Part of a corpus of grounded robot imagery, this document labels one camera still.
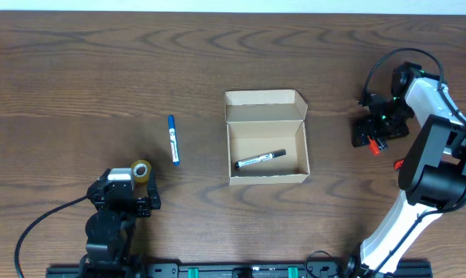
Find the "orange utility knife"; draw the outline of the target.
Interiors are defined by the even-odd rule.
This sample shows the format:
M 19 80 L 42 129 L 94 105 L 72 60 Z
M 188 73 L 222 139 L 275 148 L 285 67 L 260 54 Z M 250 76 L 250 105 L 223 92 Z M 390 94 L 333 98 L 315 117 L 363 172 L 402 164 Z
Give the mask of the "orange utility knife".
M 399 161 L 395 161 L 394 164 L 393 164 L 393 168 L 395 171 L 400 171 L 400 169 L 402 168 L 402 165 L 404 163 L 404 159 L 401 159 Z

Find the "blue whiteboard marker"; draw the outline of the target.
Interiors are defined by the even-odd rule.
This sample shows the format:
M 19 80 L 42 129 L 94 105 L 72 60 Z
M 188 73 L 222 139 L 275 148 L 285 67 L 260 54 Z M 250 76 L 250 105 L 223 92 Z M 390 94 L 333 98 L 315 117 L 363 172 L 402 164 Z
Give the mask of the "blue whiteboard marker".
M 175 166 L 178 166 L 180 164 L 180 155 L 178 150 L 177 134 L 173 115 L 168 116 L 168 131 L 171 143 L 172 161 Z

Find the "orange black stapler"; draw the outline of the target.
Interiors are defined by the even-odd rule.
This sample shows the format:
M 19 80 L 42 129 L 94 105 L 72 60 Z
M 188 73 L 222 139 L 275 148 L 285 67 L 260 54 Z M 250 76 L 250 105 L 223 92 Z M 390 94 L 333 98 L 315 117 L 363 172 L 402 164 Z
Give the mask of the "orange black stapler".
M 388 148 L 388 145 L 384 139 L 372 137 L 368 137 L 368 139 L 368 147 L 374 155 L 379 155 L 382 151 L 385 151 Z

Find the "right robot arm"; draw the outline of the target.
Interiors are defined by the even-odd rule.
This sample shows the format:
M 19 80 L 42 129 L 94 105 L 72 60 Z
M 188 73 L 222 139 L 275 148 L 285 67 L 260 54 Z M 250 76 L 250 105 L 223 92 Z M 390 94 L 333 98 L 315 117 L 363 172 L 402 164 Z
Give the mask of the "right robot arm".
M 400 259 L 417 237 L 442 215 L 466 205 L 466 118 L 448 94 L 441 74 L 405 62 L 393 71 L 392 99 L 364 93 L 368 115 L 356 120 L 354 147 L 374 154 L 390 140 L 409 134 L 416 118 L 420 133 L 406 156 L 395 162 L 399 195 L 376 231 L 348 261 L 346 277 L 395 277 Z

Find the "cardboard box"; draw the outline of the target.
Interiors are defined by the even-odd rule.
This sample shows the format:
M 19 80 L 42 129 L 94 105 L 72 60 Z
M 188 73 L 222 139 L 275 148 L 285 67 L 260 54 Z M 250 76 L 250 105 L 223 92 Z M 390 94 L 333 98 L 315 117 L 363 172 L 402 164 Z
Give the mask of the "cardboard box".
M 308 104 L 297 90 L 225 93 L 230 185 L 301 183 L 310 175 L 305 118 Z M 286 155 L 235 169 L 235 162 L 285 149 Z

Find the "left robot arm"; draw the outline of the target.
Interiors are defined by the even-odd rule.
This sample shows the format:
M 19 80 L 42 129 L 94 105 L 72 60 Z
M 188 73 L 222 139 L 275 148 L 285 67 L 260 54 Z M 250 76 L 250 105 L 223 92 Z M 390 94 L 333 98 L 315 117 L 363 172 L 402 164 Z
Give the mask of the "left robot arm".
M 79 263 L 79 277 L 147 276 L 141 256 L 130 253 L 138 218 L 147 218 L 161 207 L 155 171 L 143 175 L 147 195 L 136 198 L 134 168 L 106 169 L 87 190 L 96 213 L 86 222 L 86 256 Z

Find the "black whiteboard marker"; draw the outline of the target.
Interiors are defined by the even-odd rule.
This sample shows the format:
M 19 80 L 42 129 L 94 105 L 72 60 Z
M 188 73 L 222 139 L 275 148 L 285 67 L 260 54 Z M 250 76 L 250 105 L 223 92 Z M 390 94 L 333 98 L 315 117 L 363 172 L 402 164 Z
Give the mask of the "black whiteboard marker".
M 272 151 L 266 154 L 260 154 L 258 156 L 254 156 L 251 158 L 242 159 L 240 161 L 235 162 L 235 169 L 244 168 L 252 164 L 261 163 L 263 161 L 269 161 L 269 160 L 272 160 L 274 158 L 278 158 L 284 155 L 286 155 L 286 150 L 281 149 L 281 150 Z

